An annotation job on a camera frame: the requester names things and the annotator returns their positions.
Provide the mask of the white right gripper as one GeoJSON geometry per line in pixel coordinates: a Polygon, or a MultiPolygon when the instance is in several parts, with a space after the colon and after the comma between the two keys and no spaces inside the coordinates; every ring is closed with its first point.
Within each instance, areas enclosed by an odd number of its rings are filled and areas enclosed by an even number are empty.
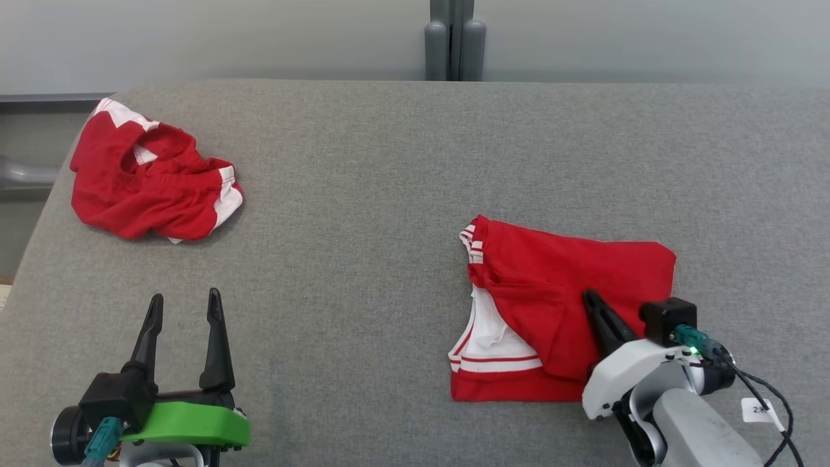
{"type": "Polygon", "coordinates": [[[583,408],[590,420],[610,417],[620,402],[640,422],[665,391],[683,389],[702,395],[704,371],[691,366],[702,362],[699,355],[686,346],[664,348],[639,340],[637,332],[596,290],[584,291],[582,300],[599,355],[605,357],[594,367],[583,391],[583,408]]]}

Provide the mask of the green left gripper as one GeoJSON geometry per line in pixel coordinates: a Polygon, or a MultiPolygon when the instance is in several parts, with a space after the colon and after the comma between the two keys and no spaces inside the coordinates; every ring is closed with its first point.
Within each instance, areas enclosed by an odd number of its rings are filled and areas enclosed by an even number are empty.
{"type": "MultiPolygon", "coordinates": [[[[163,295],[156,293],[149,302],[130,360],[123,366],[123,372],[141,372],[148,383],[155,382],[156,348],[163,328],[163,305],[163,295]]],[[[121,437],[123,442],[193,444],[217,448],[249,446],[251,422],[239,410],[230,392],[236,387],[236,379],[218,289],[209,290],[206,317],[209,337],[206,362],[199,377],[202,390],[157,395],[142,431],[124,432],[121,437]]]]}

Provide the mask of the red basketball jersey white trim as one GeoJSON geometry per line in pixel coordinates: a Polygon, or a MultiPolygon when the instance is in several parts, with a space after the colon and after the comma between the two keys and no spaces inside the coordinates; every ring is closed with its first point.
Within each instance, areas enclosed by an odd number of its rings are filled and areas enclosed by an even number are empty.
{"type": "Polygon", "coordinates": [[[600,361],[583,293],[635,332],[644,302],[672,292],[676,255],[652,241],[596,241],[479,215],[459,234],[471,310],[448,354],[454,401],[579,402],[600,361]]]}

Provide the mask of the red shorts white side panels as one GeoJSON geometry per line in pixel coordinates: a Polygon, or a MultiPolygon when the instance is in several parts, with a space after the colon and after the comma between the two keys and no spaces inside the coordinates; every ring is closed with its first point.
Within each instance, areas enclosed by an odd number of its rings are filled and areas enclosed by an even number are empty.
{"type": "Polygon", "coordinates": [[[236,169],[205,158],[186,131],[101,100],[81,130],[70,170],[83,224],[125,239],[173,243],[209,236],[243,206],[236,169]]]}

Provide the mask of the dark grey partition base rail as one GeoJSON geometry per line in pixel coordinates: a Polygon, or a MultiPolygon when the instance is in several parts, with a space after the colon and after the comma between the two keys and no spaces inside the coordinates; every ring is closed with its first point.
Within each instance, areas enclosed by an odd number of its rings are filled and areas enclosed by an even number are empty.
{"type": "Polygon", "coordinates": [[[113,93],[57,93],[0,95],[0,114],[89,114],[113,93]]]}

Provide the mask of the grey double partition post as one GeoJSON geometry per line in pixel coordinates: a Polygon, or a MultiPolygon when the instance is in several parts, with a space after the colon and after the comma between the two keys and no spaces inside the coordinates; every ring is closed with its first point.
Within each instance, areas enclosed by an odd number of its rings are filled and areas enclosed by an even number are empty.
{"type": "Polygon", "coordinates": [[[429,6],[425,80],[482,82],[486,24],[474,18],[475,0],[429,0],[429,6]]]}

